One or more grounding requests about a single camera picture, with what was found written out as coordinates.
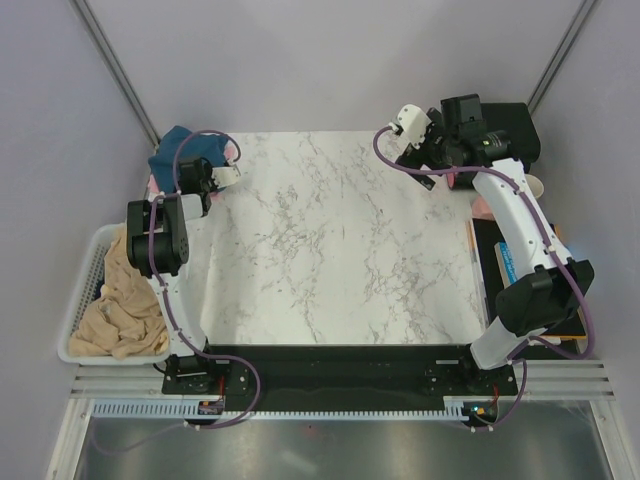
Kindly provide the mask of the blue t-shirt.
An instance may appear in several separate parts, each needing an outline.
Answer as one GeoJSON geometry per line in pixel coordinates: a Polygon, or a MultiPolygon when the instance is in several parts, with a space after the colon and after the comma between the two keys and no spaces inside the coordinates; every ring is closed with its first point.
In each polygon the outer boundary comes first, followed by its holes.
{"type": "MultiPolygon", "coordinates": [[[[174,156],[182,142],[192,133],[191,130],[176,125],[161,139],[157,151],[148,159],[151,174],[159,191],[174,193],[173,179],[174,156]]],[[[179,160],[203,158],[213,167],[222,167],[227,161],[225,150],[229,139],[215,134],[199,135],[189,140],[179,154],[179,160]]]]}

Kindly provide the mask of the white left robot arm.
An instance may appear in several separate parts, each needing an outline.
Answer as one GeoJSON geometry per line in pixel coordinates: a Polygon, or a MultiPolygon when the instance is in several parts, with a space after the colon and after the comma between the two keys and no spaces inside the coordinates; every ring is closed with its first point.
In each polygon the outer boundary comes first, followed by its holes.
{"type": "Polygon", "coordinates": [[[179,189],[157,201],[137,200],[127,205],[126,250],[131,266],[151,287],[168,331],[165,393],[192,387],[208,393],[219,382],[219,369],[204,358],[208,340],[199,326],[190,286],[193,261],[187,221],[208,212],[214,192],[214,170],[204,159],[191,157],[177,164],[179,189]]]}

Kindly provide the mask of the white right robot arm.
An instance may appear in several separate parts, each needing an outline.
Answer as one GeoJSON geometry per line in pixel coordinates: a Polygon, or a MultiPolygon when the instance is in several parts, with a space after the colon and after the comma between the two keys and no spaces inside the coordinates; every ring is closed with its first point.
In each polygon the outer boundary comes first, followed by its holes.
{"type": "Polygon", "coordinates": [[[493,321],[457,371],[465,391],[481,393],[521,344],[576,314],[593,267],[558,239],[527,182],[541,146],[526,104],[485,103],[476,94],[427,111],[407,104],[391,128],[408,140],[397,165],[444,175],[452,188],[474,188],[511,254],[516,280],[497,295],[493,321]]]}

